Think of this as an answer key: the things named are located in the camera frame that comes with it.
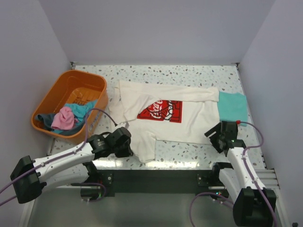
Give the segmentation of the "white t shirt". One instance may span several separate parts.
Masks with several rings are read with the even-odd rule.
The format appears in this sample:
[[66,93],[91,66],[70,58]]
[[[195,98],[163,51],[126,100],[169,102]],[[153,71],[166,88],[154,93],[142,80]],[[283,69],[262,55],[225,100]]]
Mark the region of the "white t shirt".
[[131,133],[131,150],[147,163],[156,141],[210,144],[205,133],[219,123],[215,87],[185,87],[119,81],[110,116]]

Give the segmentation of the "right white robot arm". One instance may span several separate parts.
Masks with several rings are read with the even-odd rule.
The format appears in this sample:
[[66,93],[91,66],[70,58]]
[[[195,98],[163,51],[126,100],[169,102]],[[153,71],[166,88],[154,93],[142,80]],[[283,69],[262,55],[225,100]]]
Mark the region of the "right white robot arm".
[[233,219],[239,227],[276,227],[276,194],[262,183],[248,156],[245,142],[238,138],[241,121],[222,121],[205,133],[228,162],[212,167],[211,181],[224,185],[233,202]]

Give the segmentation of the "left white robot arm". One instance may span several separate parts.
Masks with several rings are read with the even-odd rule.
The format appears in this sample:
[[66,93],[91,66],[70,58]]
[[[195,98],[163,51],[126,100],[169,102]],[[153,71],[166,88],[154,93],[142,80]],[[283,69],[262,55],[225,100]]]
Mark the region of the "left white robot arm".
[[30,156],[21,158],[10,176],[18,202],[30,202],[42,192],[66,184],[99,187],[101,193],[92,199],[103,197],[106,188],[93,161],[111,154],[130,157],[130,143],[129,130],[120,127],[114,132],[86,137],[83,143],[60,154],[34,160]]

